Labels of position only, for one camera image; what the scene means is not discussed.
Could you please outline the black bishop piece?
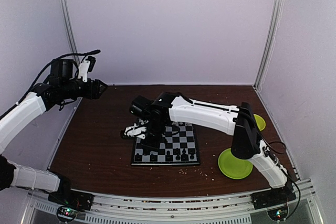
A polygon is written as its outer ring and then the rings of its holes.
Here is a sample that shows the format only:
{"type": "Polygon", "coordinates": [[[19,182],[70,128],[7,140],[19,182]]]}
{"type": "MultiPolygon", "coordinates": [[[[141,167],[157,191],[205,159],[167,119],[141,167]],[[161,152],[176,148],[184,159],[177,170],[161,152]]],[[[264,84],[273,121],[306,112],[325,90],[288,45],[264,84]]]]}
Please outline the black bishop piece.
{"type": "Polygon", "coordinates": [[[180,149],[179,148],[176,148],[175,149],[175,155],[176,155],[176,160],[177,161],[180,161],[181,160],[181,152],[180,152],[180,149]]]}

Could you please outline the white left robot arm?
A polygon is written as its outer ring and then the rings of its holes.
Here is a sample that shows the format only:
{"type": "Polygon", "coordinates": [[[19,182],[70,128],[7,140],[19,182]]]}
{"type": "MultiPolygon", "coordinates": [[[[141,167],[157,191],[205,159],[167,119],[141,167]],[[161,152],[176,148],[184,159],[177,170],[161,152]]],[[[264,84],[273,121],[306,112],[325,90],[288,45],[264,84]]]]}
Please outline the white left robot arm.
{"type": "MultiPolygon", "coordinates": [[[[77,53],[69,53],[52,59],[34,79],[24,95],[1,115],[1,152],[33,120],[59,106],[75,102],[78,98],[95,100],[106,91],[107,84],[88,78],[96,63],[99,49],[81,53],[81,63],[71,59],[77,53]],[[39,77],[46,69],[49,75],[43,82],[39,77]]],[[[10,187],[43,190],[55,194],[64,205],[71,205],[76,197],[71,190],[70,180],[47,170],[19,165],[1,156],[1,190],[10,187]]]]}

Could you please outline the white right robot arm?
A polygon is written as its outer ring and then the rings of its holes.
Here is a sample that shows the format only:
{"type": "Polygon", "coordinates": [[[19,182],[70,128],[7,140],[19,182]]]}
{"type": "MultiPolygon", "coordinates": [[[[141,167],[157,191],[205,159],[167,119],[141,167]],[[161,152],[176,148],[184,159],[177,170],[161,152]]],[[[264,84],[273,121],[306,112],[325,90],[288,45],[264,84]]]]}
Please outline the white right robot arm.
{"type": "Polygon", "coordinates": [[[172,122],[196,124],[233,137],[233,156],[251,162],[266,178],[271,190],[269,199],[279,204],[296,194],[294,180],[281,165],[278,152],[266,142],[257,126],[251,106],[221,105],[197,101],[181,93],[163,92],[155,100],[136,97],[129,111],[143,124],[126,127],[124,137],[138,137],[147,149],[158,149],[165,127],[172,122]]]}

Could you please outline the black king piece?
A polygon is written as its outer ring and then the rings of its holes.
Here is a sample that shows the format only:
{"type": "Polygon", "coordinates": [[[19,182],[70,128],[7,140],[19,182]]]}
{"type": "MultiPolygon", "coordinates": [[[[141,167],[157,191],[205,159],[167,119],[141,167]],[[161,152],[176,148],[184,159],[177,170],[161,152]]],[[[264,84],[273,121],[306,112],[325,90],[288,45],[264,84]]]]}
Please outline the black king piece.
{"type": "Polygon", "coordinates": [[[165,161],[166,161],[166,162],[172,162],[172,161],[173,161],[173,156],[171,155],[171,152],[170,152],[170,151],[167,151],[167,152],[166,152],[166,155],[165,155],[165,161]]]}

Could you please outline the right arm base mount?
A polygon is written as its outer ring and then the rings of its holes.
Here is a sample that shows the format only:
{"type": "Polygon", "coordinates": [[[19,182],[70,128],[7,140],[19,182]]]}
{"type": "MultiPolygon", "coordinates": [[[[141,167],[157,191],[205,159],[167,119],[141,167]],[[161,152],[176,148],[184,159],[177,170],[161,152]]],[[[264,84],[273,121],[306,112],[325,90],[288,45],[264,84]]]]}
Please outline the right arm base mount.
{"type": "Polygon", "coordinates": [[[296,200],[293,189],[277,188],[251,194],[255,210],[266,209],[268,217],[275,222],[287,220],[290,216],[288,203],[296,200]]]}

